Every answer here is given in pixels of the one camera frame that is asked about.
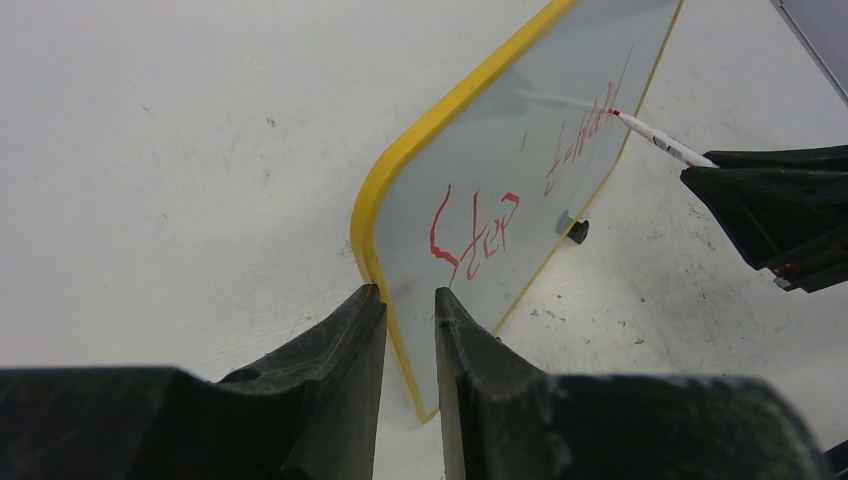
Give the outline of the yellow framed whiteboard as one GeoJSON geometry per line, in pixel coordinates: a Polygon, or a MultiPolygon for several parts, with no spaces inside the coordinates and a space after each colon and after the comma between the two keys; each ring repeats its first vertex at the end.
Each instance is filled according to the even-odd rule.
{"type": "Polygon", "coordinates": [[[497,331],[614,170],[683,5],[551,1],[378,158],[352,252],[415,416],[439,409],[434,293],[497,331]]]}

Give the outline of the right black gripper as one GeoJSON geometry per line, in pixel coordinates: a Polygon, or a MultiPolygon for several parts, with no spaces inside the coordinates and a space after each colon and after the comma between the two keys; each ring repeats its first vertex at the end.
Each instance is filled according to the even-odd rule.
{"type": "Polygon", "coordinates": [[[683,184],[710,210],[743,260],[784,291],[847,281],[847,146],[717,151],[720,168],[690,167],[683,184]]]}

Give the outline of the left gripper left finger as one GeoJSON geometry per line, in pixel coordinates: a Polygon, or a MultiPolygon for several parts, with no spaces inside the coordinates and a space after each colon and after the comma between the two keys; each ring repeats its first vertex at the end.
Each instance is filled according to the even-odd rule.
{"type": "Polygon", "coordinates": [[[217,382],[166,366],[1,373],[5,479],[368,479],[387,333],[374,285],[217,382]]]}

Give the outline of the red white marker pen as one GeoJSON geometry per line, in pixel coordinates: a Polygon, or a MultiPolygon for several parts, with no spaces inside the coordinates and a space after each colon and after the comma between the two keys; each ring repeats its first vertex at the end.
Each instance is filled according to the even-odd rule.
{"type": "Polygon", "coordinates": [[[659,129],[648,125],[635,116],[623,113],[616,109],[609,109],[608,113],[621,120],[632,132],[637,133],[647,141],[651,142],[655,147],[688,167],[717,168],[717,165],[705,156],[673,139],[670,135],[660,131],[659,129]]]}

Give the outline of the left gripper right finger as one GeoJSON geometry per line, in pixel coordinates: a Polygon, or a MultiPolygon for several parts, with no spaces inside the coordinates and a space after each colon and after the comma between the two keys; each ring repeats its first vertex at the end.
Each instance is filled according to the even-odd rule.
{"type": "Polygon", "coordinates": [[[446,288],[435,344],[449,479],[828,479],[797,412],[748,377],[545,372],[446,288]]]}

